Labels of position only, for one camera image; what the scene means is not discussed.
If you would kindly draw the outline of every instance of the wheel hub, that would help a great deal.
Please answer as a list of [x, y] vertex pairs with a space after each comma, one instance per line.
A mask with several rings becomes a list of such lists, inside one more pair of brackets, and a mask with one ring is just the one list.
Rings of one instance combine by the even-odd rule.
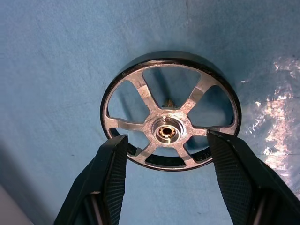
[[178, 120], [164, 116], [154, 122], [152, 134], [158, 142], [168, 145], [178, 141], [183, 130]]

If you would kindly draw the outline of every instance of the wheel spoke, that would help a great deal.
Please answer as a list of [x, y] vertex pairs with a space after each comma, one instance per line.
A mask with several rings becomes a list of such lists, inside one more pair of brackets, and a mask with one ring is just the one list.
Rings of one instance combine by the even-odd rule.
[[131, 76], [129, 76], [129, 78], [127, 78], [127, 80], [135, 86], [150, 112], [158, 109], [158, 105], [155, 102], [145, 79], [143, 78], [142, 72], [132, 74]]
[[105, 118], [105, 125], [107, 128], [122, 128], [124, 130], [141, 130], [143, 128], [143, 124], [110, 117]]
[[194, 127], [190, 132], [191, 136], [206, 136], [207, 130], [219, 131], [222, 133], [233, 135], [235, 127], [231, 124], [229, 126], [211, 126], [211, 127]]
[[201, 79], [193, 89], [192, 93], [181, 107], [181, 110], [187, 115], [189, 111], [196, 105], [209, 88], [216, 85], [216, 81], [207, 75], [201, 75]]
[[179, 156], [182, 158], [186, 166], [190, 167], [192, 165], [197, 164], [195, 160], [191, 157], [189, 152], [183, 147], [183, 145], [178, 145], [174, 148], [177, 150]]
[[157, 145], [153, 142], [150, 142], [143, 151], [137, 151], [135, 156], [129, 156], [137, 162], [144, 163], [145, 160], [152, 155], [152, 153], [156, 150]]
[[225, 134], [230, 134], [233, 135], [235, 132], [235, 127], [233, 125], [229, 126], [212, 126], [212, 127], [207, 127], [207, 130], [213, 130], [213, 131], [219, 131]]

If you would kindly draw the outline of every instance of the wheel rim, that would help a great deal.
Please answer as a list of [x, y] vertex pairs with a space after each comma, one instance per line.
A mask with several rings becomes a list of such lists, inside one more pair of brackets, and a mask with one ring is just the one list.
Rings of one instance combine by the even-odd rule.
[[[159, 107], [143, 77], [143, 72], [151, 68], [179, 67], [198, 72], [201, 78], [194, 87], [185, 103], [174, 109]], [[150, 114], [144, 123], [135, 123], [109, 116], [108, 103], [112, 94], [124, 81], [131, 82], [140, 97], [148, 107]], [[188, 117], [190, 110], [212, 86], [219, 86], [230, 99], [233, 108], [233, 120], [229, 126], [200, 127], [194, 126]], [[238, 98], [232, 87], [213, 69], [190, 59], [160, 58], [144, 60], [123, 70], [109, 85], [101, 103], [100, 118], [102, 128], [107, 138], [119, 135], [115, 128], [142, 131], [150, 141], [142, 150], [133, 145], [129, 146], [128, 158], [145, 167], [162, 171], [185, 171], [206, 165], [212, 161], [210, 150], [189, 154], [185, 149], [186, 143], [192, 136], [206, 136], [207, 130], [237, 135], [241, 123], [241, 110]], [[176, 149], [179, 157], [164, 157], [154, 155], [158, 147]]]

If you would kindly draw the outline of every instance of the blue fabric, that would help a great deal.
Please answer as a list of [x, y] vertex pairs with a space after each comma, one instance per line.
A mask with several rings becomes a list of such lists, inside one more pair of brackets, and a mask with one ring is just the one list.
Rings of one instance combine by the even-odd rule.
[[[108, 84], [161, 50], [219, 67], [242, 104], [240, 137], [300, 197], [299, 0], [2, 2], [0, 182], [34, 224], [54, 221], [106, 140]], [[169, 173], [128, 162], [120, 224], [232, 222], [213, 164]]]

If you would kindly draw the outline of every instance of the center hole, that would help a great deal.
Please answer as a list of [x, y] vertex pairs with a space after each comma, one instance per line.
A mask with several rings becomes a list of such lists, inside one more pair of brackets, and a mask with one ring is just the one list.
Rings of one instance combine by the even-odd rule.
[[163, 133], [164, 133], [165, 135], [170, 135], [170, 134], [172, 133], [172, 130], [171, 130], [170, 128], [164, 128], [164, 129], [163, 129]]

